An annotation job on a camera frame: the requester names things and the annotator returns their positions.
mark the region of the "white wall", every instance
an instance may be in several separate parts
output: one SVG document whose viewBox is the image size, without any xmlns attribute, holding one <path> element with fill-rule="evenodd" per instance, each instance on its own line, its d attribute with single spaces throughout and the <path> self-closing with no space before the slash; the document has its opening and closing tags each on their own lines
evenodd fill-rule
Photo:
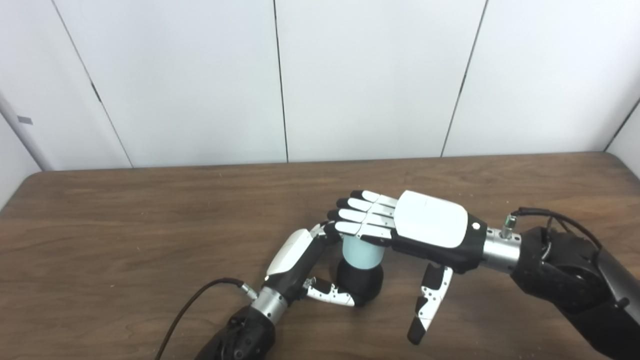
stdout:
<svg viewBox="0 0 640 360">
<path fill-rule="evenodd" d="M 640 106 L 631 114 L 608 151 L 640 177 Z"/>
<path fill-rule="evenodd" d="M 291 161 L 439 156 L 484 0 L 276 0 Z"/>
<path fill-rule="evenodd" d="M 0 210 L 22 181 L 38 171 L 38 165 L 0 115 Z"/>
<path fill-rule="evenodd" d="M 56 0 L 135 167 L 287 160 L 272 0 Z"/>
<path fill-rule="evenodd" d="M 445 156 L 602 151 L 640 97 L 640 1 L 491 0 Z"/>
<path fill-rule="evenodd" d="M 640 2 L 485 4 L 1 1 L 0 113 L 54 170 L 603 150 Z"/>
<path fill-rule="evenodd" d="M 0 1 L 0 107 L 46 170 L 131 167 L 50 1 Z"/>
</svg>

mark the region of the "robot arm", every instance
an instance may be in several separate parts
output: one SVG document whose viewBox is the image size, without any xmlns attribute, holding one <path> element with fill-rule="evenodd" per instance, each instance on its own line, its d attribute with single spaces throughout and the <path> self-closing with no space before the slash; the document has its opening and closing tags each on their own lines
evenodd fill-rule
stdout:
<svg viewBox="0 0 640 360">
<path fill-rule="evenodd" d="M 599 352 L 612 359 L 640 358 L 640 285 L 573 220 L 544 209 L 522 208 L 496 229 L 458 204 L 409 191 L 397 200 L 357 191 L 337 205 L 328 214 L 335 223 L 326 227 L 327 233 L 355 236 L 434 261 L 443 274 L 448 268 L 464 274 L 479 265 L 507 273 L 525 293 L 553 303 Z M 570 230 L 555 232 L 550 222 L 547 228 L 514 233 L 517 218 L 527 215 L 556 219 L 566 230 L 567 221 L 590 241 Z M 436 294 L 425 286 L 427 274 L 429 268 L 422 294 Z M 419 297 L 408 335 L 412 343 L 419 343 L 430 322 L 422 321 L 420 316 L 427 312 L 421 309 L 431 303 L 433 318 L 449 283 L 442 280 L 438 296 Z"/>
<path fill-rule="evenodd" d="M 307 278 L 325 248 L 341 240 L 337 234 L 326 234 L 324 225 L 290 235 L 267 269 L 260 292 L 243 285 L 253 302 L 232 315 L 195 360 L 264 359 L 275 342 L 276 323 L 294 301 L 305 296 L 345 306 L 358 302 L 330 282 Z"/>
</svg>

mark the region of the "wooden table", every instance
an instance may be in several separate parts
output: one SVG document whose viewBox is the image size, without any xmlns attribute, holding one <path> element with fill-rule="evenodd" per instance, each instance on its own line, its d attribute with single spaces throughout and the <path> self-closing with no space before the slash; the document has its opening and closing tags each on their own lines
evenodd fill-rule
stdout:
<svg viewBox="0 0 640 360">
<path fill-rule="evenodd" d="M 152 359 L 196 289 L 223 276 L 259 286 L 288 235 L 353 189 L 434 195 L 495 227 L 518 206 L 554 209 L 640 277 L 640 181 L 604 153 L 41 172 L 0 213 L 0 358 Z M 330 278 L 339 259 L 337 245 L 313 274 Z M 295 303 L 269 358 L 604 358 L 553 306 L 485 268 L 454 276 L 413 346 L 426 262 L 388 250 L 383 266 L 363 309 Z M 247 303 L 233 287 L 209 290 L 164 358 L 192 359 Z"/>
</svg>

